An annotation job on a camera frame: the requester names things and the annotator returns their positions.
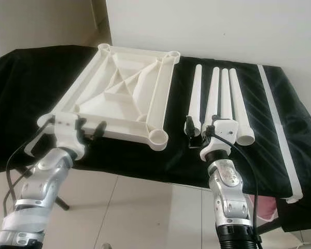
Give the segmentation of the white plastic table leg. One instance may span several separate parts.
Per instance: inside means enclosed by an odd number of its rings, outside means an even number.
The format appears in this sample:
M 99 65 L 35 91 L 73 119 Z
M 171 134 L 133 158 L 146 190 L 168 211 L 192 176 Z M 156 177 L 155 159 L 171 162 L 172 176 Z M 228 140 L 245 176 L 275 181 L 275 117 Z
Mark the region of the white plastic table leg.
M 201 88 L 202 88 L 202 70 L 200 64 L 195 66 L 195 74 L 193 76 L 193 84 L 187 116 L 191 116 L 195 122 L 195 135 L 201 132 L 202 124 L 200 117 L 201 109 Z
M 220 71 L 220 118 L 233 119 L 231 84 L 229 71 L 226 68 Z
M 256 140 L 255 133 L 249 123 L 241 83 L 235 68 L 229 69 L 229 80 L 232 93 L 232 106 L 234 107 L 234 118 L 238 122 L 236 142 L 241 146 L 252 145 Z
M 219 101 L 219 81 L 220 81 L 220 68 L 215 67 L 212 70 L 210 87 L 208 90 L 207 108 L 205 112 L 205 119 L 202 125 L 202 131 L 205 132 L 208 126 L 213 124 L 213 116 L 218 112 Z

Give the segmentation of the white plastic children table top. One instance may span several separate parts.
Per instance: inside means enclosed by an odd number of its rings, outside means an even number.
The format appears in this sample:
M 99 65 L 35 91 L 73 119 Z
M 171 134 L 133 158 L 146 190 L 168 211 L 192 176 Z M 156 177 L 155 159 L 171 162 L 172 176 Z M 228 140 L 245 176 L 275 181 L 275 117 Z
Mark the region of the white plastic children table top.
M 101 44 L 53 109 L 38 126 L 60 113 L 86 119 L 87 135 L 106 123 L 110 139 L 144 143 L 163 151 L 169 142 L 165 116 L 178 51 L 153 51 Z

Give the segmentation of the black table cloth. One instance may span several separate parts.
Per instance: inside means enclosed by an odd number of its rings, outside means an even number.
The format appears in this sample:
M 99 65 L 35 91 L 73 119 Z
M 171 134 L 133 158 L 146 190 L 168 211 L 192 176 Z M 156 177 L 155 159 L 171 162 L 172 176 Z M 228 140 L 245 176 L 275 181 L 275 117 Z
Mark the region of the black table cloth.
M 32 139 L 37 119 L 53 109 L 97 49 L 75 45 L 23 48 L 0 58 L 0 172 L 13 152 Z M 295 164 L 303 198 L 286 203 L 291 196 L 284 161 L 257 64 L 195 57 L 181 57 L 175 65 L 165 118 L 169 142 L 153 151 L 143 143 L 102 139 L 92 142 L 78 169 L 101 171 L 165 183 L 208 187 L 207 165 L 199 151 L 189 149 L 183 128 L 197 64 L 204 67 L 203 90 L 208 90 L 212 68 L 235 68 L 256 141 L 244 152 L 257 168 L 257 178 L 244 158 L 231 153 L 245 180 L 244 192 L 276 197 L 283 230 L 311 229 L 311 115 L 288 76 L 278 66 L 265 65 L 279 118 Z

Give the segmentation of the pink cloth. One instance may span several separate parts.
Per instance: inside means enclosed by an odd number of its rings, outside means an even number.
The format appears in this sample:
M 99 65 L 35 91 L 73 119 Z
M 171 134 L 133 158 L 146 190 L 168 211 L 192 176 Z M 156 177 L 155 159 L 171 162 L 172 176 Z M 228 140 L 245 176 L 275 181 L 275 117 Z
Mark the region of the pink cloth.
M 258 201 L 257 215 L 265 222 L 272 222 L 278 217 L 277 199 L 272 197 L 264 197 Z

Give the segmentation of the black metal table frame leg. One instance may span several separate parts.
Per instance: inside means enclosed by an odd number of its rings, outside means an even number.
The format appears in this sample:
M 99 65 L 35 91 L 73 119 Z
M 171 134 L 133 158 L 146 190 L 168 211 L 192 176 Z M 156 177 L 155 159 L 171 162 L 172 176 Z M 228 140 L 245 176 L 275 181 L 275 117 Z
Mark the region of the black metal table frame leg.
M 70 205 L 68 205 L 61 197 L 57 196 L 54 200 L 54 203 L 58 205 L 60 208 L 62 208 L 64 211 L 70 210 Z

